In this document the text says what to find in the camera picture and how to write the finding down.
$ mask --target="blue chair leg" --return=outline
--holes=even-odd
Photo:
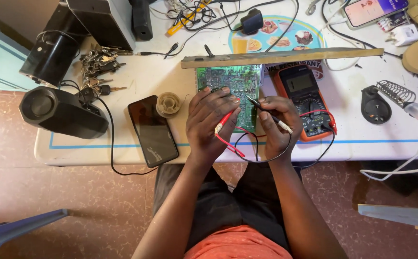
[[[37,216],[0,225],[0,246],[18,236],[68,216],[67,209],[47,212]]]

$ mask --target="white table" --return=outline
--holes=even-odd
[[[241,10],[257,4],[256,0],[243,0]],[[312,16],[305,15],[309,3],[302,3],[297,16],[298,20],[305,21],[316,28],[321,28],[324,21],[320,15],[320,5]],[[152,5],[159,10],[165,10],[164,3],[158,2]],[[237,6],[225,3],[226,13],[235,11]],[[284,1],[268,6],[259,7],[263,15],[283,15],[292,17],[295,12],[293,1]],[[137,42],[136,52],[152,51],[166,53],[175,42],[181,44],[191,34],[181,29],[172,37],[166,37],[167,29],[172,21],[161,14],[153,12],[152,16],[154,38],[151,41]],[[224,26],[219,22],[213,27]],[[396,48],[384,40],[387,34],[376,25],[351,31],[346,24],[335,25],[335,28],[343,33],[367,41],[377,47],[384,47],[386,51],[401,54],[405,48]],[[231,53],[228,43],[228,29],[219,31],[201,31],[189,40],[181,54],[176,57],[163,60],[163,56],[122,56],[118,58],[120,63],[127,65],[119,69],[113,75],[103,75],[101,78],[114,79],[110,83],[112,87],[128,87],[126,90],[113,92],[109,96],[102,97],[113,114],[115,123],[115,164],[144,164],[144,156],[139,146],[137,135],[127,112],[128,104],[148,97],[160,95],[163,92],[174,92],[180,98],[190,94],[181,111],[174,118],[168,120],[174,139],[178,143],[179,157],[172,163],[183,163],[190,153],[190,147],[185,135],[185,122],[187,118],[188,103],[196,93],[195,71],[193,69],[181,69],[180,61],[184,56],[206,55],[203,45],[207,44],[214,54]],[[325,39],[328,47],[352,47],[348,42],[337,38],[325,30]],[[91,42],[86,41],[83,53],[88,50]],[[69,70],[66,79],[81,81],[80,62],[74,61],[74,66]],[[330,60],[331,66],[344,67],[350,60]],[[373,125],[363,119],[360,111],[361,90],[367,86],[376,84],[377,81],[389,80],[406,86],[417,94],[418,79],[412,77],[401,64],[401,61],[383,56],[380,58],[365,57],[358,61],[362,67],[352,67],[344,71],[329,71],[324,65],[325,77],[319,81],[321,93],[326,100],[329,110],[335,116],[338,135],[323,161],[335,160],[381,160],[381,159],[408,159],[418,151],[418,122],[407,115],[400,107],[391,101],[393,111],[391,119],[382,125]],[[74,93],[74,89],[66,87],[67,91]],[[274,87],[263,86],[261,92],[265,95],[276,93]],[[94,102],[94,105],[104,110],[102,103]],[[262,129],[257,124],[257,132],[262,134]],[[240,134],[233,134],[231,141],[238,139]],[[111,128],[102,137],[94,140],[79,139],[62,134],[54,134],[50,131],[39,129],[35,143],[35,157],[47,165],[107,165],[110,163]],[[321,155],[330,143],[331,137],[311,143],[298,143],[292,153],[293,161],[312,161]],[[246,158],[255,159],[254,147],[251,140],[246,137],[242,140],[241,150]],[[264,142],[260,143],[262,159]],[[240,162],[235,154],[226,150],[217,162]]]

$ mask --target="white power adapter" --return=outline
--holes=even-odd
[[[394,28],[386,41],[394,41],[396,47],[410,45],[418,41],[418,30],[414,24]]]

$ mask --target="green circuit board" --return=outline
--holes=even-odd
[[[247,99],[246,94],[255,100],[258,99],[262,73],[263,65],[196,68],[197,87],[198,91],[205,87],[210,87],[212,91],[229,87],[231,94],[241,99],[241,112],[236,126],[254,132],[257,109]],[[242,132],[244,131],[240,129],[234,130],[234,133]]]

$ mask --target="brown floor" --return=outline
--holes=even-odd
[[[33,156],[36,128],[25,124],[18,111],[22,96],[0,92],[0,222],[59,208],[72,209],[74,215],[4,244],[0,258],[130,258],[151,220],[155,174],[122,177],[108,166],[40,164]],[[231,185],[236,185],[245,166],[215,164]],[[350,258],[418,258],[418,230],[363,217],[355,210],[357,203],[418,207],[418,192],[403,197],[367,181],[355,162],[320,163],[302,175]]]

